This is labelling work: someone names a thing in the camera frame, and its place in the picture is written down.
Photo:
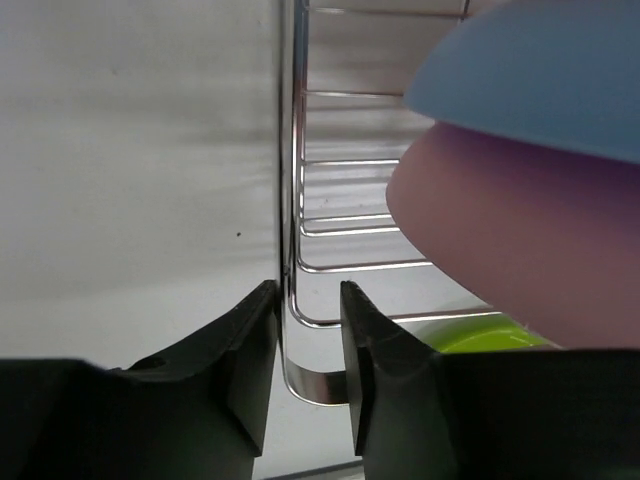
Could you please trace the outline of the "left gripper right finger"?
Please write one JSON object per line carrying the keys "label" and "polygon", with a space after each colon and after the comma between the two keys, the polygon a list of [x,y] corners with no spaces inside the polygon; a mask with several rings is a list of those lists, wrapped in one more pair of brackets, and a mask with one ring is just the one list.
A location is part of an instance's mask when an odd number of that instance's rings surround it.
{"label": "left gripper right finger", "polygon": [[450,456],[435,351],[384,315],[353,281],[340,315],[356,453]]}

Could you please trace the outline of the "lime green plate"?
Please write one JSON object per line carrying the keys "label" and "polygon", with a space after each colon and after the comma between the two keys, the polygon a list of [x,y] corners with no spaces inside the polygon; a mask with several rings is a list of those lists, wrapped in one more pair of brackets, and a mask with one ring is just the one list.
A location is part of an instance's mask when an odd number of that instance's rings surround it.
{"label": "lime green plate", "polygon": [[436,321],[416,328],[413,334],[444,354],[556,349],[555,345],[501,314]]}

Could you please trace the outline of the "wire dish rack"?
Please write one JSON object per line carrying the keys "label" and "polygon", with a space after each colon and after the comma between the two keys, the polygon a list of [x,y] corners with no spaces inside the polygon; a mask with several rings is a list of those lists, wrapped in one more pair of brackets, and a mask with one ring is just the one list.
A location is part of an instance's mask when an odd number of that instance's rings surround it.
{"label": "wire dish rack", "polygon": [[401,235],[385,189],[429,126],[402,94],[426,54],[479,1],[279,1],[280,342],[298,399],[346,401],[340,286],[357,283],[412,331],[492,309]]}

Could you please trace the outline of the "pink plate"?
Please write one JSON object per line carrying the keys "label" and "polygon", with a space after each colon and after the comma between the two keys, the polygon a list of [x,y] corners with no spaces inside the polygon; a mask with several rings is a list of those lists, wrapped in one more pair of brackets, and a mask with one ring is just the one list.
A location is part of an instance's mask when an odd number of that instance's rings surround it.
{"label": "pink plate", "polygon": [[386,191],[410,243],[566,348],[639,344],[639,169],[437,124]]}

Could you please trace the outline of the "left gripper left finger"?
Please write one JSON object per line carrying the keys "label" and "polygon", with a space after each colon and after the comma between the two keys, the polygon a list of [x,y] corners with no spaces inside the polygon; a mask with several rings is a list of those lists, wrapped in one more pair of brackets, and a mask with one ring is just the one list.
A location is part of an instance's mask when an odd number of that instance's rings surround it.
{"label": "left gripper left finger", "polygon": [[275,281],[123,371],[128,441],[150,458],[262,454],[276,353]]}

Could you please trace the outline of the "blue plate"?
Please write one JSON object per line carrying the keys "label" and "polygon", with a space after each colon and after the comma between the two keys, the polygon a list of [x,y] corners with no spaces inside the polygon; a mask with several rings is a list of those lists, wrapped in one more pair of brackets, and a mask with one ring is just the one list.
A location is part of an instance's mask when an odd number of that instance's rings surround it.
{"label": "blue plate", "polygon": [[508,1],[427,55],[405,105],[510,140],[639,161],[639,4]]}

